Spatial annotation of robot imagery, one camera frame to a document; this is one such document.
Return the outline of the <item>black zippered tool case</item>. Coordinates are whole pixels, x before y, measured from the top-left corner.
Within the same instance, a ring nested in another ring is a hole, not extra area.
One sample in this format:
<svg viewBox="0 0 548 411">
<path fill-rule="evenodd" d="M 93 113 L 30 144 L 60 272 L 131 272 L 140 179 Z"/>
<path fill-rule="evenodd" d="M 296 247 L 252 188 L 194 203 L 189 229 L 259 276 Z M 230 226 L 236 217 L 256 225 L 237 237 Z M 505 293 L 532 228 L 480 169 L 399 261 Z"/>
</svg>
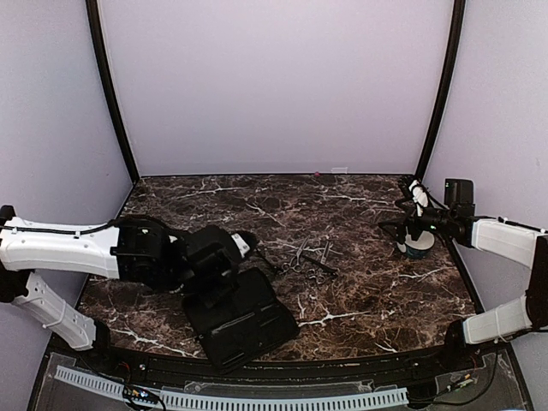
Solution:
<svg viewBox="0 0 548 411">
<path fill-rule="evenodd" d="M 203 295 L 190 295 L 182 308 L 206 358 L 221 374 L 270 353 L 300 332 L 292 312 L 258 268 L 241 272 L 235 287 L 212 306 Z"/>
</svg>

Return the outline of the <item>silver straight scissors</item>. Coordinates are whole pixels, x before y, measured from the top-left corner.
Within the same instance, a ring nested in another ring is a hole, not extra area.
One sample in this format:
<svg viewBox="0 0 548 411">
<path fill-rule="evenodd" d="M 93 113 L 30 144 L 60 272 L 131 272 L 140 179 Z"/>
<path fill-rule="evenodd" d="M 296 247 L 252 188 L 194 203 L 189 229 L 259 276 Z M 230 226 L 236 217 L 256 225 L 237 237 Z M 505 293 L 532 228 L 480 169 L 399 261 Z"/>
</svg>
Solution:
<svg viewBox="0 0 548 411">
<path fill-rule="evenodd" d="M 287 274 L 291 271 L 296 273 L 299 273 L 302 271 L 301 255 L 305 251 L 308 242 L 309 242 L 309 236 L 307 236 L 304 239 L 304 241 L 300 244 L 300 246 L 296 249 L 295 255 L 289 261 L 282 264 L 282 267 L 281 267 L 282 274 Z"/>
</svg>

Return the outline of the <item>silver thinning scissors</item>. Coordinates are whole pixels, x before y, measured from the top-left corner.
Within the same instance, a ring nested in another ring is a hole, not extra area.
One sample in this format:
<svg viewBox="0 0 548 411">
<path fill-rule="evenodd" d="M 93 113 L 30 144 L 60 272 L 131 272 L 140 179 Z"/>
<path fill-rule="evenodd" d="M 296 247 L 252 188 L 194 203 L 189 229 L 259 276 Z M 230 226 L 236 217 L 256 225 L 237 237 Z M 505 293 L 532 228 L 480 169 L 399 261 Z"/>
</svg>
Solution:
<svg viewBox="0 0 548 411">
<path fill-rule="evenodd" d="M 330 276 L 334 275 L 337 272 L 335 269 L 332 269 L 326 264 L 326 260 L 329 256 L 331 246 L 331 241 L 327 241 L 325 243 L 321 256 L 318 258 L 308 255 L 303 256 L 304 260 L 312 265 L 312 267 L 308 268 L 306 271 L 306 278 L 308 280 L 314 281 L 317 285 L 324 284 Z"/>
</svg>

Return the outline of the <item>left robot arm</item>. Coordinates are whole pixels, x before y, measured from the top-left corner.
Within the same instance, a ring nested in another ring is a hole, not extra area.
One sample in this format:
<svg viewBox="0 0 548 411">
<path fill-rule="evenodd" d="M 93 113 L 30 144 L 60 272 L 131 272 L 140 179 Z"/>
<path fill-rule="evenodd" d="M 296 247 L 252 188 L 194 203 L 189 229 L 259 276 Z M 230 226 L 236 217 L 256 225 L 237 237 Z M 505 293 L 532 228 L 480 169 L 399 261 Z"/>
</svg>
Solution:
<svg viewBox="0 0 548 411">
<path fill-rule="evenodd" d="M 110 331 L 71 307 L 38 274 L 40 270 L 92 274 L 140 283 L 159 293 L 218 295 L 236 282 L 240 264 L 257 247 L 248 231 L 208 225 L 174 229 L 148 216 L 100 225 L 31 222 L 1 208 L 1 301 L 19 307 L 60 336 L 102 373 L 121 365 Z"/>
</svg>

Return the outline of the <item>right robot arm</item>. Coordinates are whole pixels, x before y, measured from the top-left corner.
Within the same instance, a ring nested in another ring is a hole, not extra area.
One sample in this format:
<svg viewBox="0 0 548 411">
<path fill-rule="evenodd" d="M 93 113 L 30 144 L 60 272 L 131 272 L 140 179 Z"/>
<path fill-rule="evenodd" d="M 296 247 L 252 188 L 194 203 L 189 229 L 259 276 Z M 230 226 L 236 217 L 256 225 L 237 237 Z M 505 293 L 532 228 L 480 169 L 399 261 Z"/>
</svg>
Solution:
<svg viewBox="0 0 548 411">
<path fill-rule="evenodd" d="M 468 360 L 470 347 L 489 342 L 507 342 L 530 332 L 547 330 L 547 232 L 504 217 L 482 217 L 475 213 L 474 184 L 465 179 L 444 183 L 443 201 L 435 200 L 417 179 L 404 178 L 403 196 L 396 206 L 404 213 L 378 223 L 400 252 L 412 259 L 423 258 L 437 237 L 464 247 L 491 253 L 530 270 L 524 295 L 484 313 L 453 322 L 437 354 L 446 372 L 457 370 Z"/>
</svg>

